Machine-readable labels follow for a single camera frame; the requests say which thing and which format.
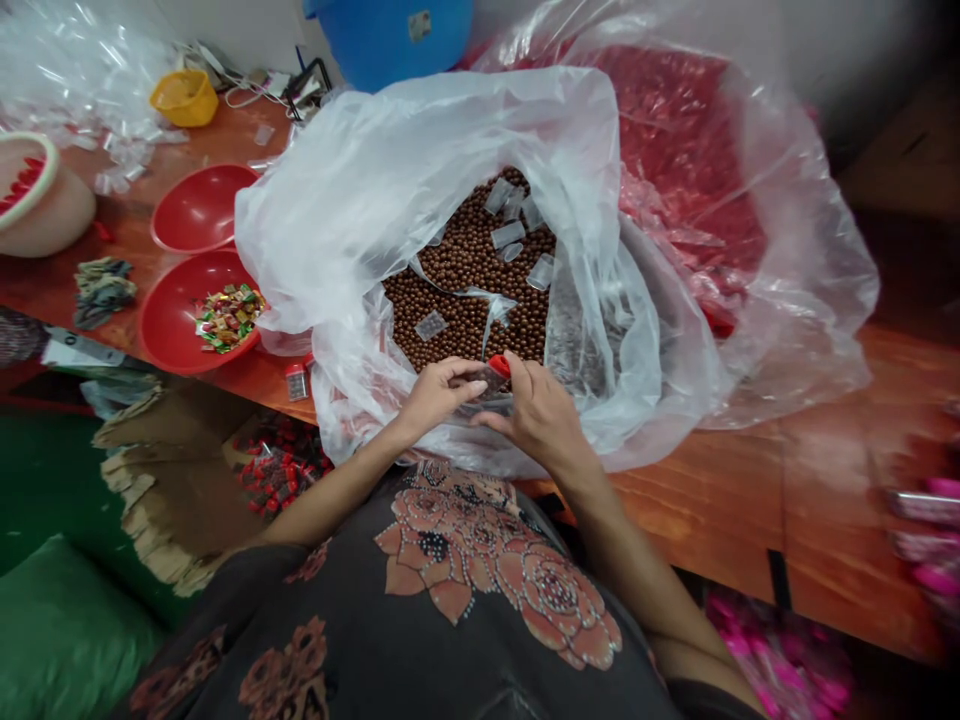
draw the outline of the blue container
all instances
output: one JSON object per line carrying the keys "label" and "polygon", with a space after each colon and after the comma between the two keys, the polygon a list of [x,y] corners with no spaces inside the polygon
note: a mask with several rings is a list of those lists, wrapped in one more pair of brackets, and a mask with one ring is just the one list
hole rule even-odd
{"label": "blue container", "polygon": [[473,0],[303,0],[303,13],[320,21],[347,82],[372,93],[456,65]]}

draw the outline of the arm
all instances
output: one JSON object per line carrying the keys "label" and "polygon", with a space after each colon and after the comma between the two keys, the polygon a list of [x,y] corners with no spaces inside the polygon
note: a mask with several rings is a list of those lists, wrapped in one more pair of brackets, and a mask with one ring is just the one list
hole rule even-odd
{"label": "arm", "polygon": [[487,387],[485,381],[457,385],[458,375],[482,362],[448,358],[424,368],[397,417],[353,457],[301,495],[264,530],[256,544],[316,547],[367,499],[383,474],[409,447],[461,404]]}
{"label": "arm", "polygon": [[580,429],[573,399],[549,370],[506,353],[514,416],[480,413],[540,463],[570,504],[601,581],[647,634],[668,679],[700,680],[763,712],[723,640],[647,536],[627,518],[603,465]]}

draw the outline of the floral shirt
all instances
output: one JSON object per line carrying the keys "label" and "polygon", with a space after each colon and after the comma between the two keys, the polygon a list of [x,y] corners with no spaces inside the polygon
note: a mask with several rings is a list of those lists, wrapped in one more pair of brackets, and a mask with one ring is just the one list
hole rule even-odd
{"label": "floral shirt", "polygon": [[677,687],[527,498],[424,462],[311,553],[231,558],[113,717],[759,717]]}

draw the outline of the green floor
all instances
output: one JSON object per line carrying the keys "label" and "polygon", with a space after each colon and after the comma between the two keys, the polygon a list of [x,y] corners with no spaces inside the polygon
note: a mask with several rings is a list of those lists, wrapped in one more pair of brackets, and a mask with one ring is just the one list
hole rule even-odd
{"label": "green floor", "polygon": [[100,477],[103,451],[90,446],[99,427],[99,420],[80,416],[0,413],[7,454],[0,473],[0,574],[63,533],[171,629],[190,601],[154,578],[120,528],[123,501]]}

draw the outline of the red plastic basin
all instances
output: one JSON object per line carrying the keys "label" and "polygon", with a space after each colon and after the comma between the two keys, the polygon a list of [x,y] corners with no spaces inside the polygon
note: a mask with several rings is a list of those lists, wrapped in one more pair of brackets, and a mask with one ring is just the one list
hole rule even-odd
{"label": "red plastic basin", "polygon": [[259,177],[243,165],[212,165],[187,175],[153,211],[153,241],[169,252],[189,255],[229,245],[234,197]]}
{"label": "red plastic basin", "polygon": [[150,362],[177,375],[196,375],[249,352],[260,342],[257,328],[223,355],[203,352],[205,342],[196,334],[195,300],[243,283],[256,287],[237,251],[229,248],[194,255],[171,268],[140,306],[140,345]]}

